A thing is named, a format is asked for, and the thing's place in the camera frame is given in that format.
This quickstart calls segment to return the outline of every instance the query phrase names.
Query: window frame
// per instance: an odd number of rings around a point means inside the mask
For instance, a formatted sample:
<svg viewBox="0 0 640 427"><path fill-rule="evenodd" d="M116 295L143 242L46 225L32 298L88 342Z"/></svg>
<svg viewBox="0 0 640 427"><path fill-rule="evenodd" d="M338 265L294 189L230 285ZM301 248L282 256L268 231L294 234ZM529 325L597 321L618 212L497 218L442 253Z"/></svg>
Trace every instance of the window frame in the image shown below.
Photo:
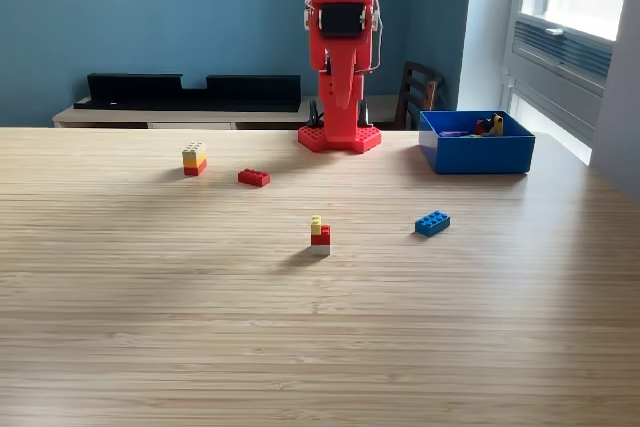
<svg viewBox="0 0 640 427"><path fill-rule="evenodd" d="M503 62L501 107L509 111L512 93L558 123L589 147L593 145L606 77L566 64L552 55L516 40L516 22L542 28L612 53L615 41L550 22L522 12L525 0L513 0ZM534 12L546 10L548 0L534 0Z"/></svg>

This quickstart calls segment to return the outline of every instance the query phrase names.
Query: cable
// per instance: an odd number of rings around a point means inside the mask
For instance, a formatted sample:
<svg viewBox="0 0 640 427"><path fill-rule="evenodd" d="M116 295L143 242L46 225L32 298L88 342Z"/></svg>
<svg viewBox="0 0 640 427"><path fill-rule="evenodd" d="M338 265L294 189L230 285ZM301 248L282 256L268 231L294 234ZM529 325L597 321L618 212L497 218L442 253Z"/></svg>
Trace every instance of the cable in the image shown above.
<svg viewBox="0 0 640 427"><path fill-rule="evenodd" d="M382 64L382 37L383 37L383 31L384 31L384 25L382 23L382 8L380 7L380 1L379 0L374 0L374 9L373 11L376 11L376 8L379 12L379 19L378 19L378 63L376 64L375 67L371 67L368 69L363 69L363 70L357 70L356 74L371 74L373 72L375 72L376 70L378 70L378 68L380 68L380 65Z"/></svg>

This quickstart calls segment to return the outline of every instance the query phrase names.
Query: wooden chair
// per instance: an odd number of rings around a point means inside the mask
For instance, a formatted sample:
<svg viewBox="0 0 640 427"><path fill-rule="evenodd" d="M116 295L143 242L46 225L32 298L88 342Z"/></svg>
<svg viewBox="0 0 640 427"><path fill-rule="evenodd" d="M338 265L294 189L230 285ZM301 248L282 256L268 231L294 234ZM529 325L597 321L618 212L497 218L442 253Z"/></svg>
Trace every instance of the wooden chair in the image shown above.
<svg viewBox="0 0 640 427"><path fill-rule="evenodd" d="M414 76L422 74L423 80ZM404 65L402 86L398 97L398 108L394 127L396 130L407 129L407 113L411 117L411 129L417 130L420 125L420 112L425 110L442 110L444 77L429 67L417 62Z"/></svg>

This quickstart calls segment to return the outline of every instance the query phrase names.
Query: stacked lego bricks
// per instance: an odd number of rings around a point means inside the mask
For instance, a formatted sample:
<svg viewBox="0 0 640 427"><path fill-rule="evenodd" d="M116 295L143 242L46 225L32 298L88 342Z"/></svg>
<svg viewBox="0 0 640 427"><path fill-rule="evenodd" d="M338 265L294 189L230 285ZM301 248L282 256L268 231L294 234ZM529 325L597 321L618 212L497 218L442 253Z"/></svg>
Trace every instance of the stacked lego bricks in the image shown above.
<svg viewBox="0 0 640 427"><path fill-rule="evenodd" d="M322 225L322 217L311 217L311 253L314 255L331 255L331 227Z"/></svg>
<svg viewBox="0 0 640 427"><path fill-rule="evenodd" d="M207 152L202 142L193 142L182 151L184 175L198 176L207 168Z"/></svg>

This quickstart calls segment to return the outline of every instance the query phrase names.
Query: blue lego brick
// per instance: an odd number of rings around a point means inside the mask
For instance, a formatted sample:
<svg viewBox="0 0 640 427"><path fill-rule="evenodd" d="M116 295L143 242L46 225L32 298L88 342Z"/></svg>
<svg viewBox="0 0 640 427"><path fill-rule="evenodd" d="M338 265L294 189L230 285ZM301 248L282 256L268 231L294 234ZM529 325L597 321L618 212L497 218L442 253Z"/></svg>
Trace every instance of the blue lego brick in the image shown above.
<svg viewBox="0 0 640 427"><path fill-rule="evenodd" d="M451 217L436 210L433 214L427 215L416 221L416 232L427 237L433 237L438 232L451 225Z"/></svg>

